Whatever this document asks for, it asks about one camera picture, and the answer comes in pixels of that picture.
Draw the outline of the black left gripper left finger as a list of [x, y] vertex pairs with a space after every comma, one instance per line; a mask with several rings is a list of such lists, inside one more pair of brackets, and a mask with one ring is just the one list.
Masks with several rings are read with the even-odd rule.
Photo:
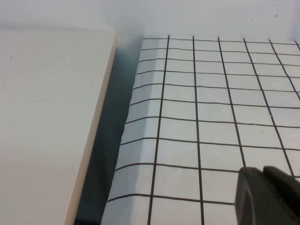
[[280, 195], [263, 173], [253, 167], [243, 167], [239, 171], [235, 211], [239, 225], [285, 224]]

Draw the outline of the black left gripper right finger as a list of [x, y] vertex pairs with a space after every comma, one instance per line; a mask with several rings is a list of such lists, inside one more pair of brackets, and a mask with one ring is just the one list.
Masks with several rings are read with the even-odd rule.
[[277, 199], [288, 213], [289, 220], [300, 224], [300, 182], [274, 166], [265, 166], [262, 171], [265, 178], [275, 189]]

